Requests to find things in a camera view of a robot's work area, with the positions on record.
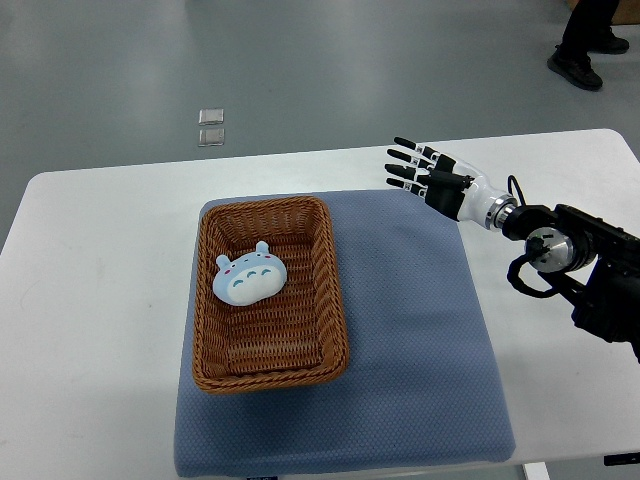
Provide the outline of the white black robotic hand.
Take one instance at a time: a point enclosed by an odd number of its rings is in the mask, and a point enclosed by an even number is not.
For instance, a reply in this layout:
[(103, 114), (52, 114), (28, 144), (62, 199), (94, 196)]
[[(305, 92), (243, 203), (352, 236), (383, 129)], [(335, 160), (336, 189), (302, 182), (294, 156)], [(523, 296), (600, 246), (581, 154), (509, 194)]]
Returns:
[(493, 187), (472, 165), (402, 137), (394, 143), (400, 148), (387, 154), (399, 162), (385, 165), (386, 183), (421, 198), (445, 217), (497, 231), (518, 206), (512, 194)]

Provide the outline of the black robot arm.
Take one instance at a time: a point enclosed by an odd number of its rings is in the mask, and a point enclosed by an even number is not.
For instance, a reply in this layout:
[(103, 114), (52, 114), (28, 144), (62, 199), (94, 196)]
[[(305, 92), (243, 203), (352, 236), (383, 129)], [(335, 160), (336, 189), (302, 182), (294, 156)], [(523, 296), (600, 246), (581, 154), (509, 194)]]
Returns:
[(525, 202), (517, 179), (507, 180), (520, 204), (504, 215), (505, 237), (524, 242), (507, 280), (522, 294), (561, 295), (574, 326), (639, 354), (639, 239), (575, 207)]

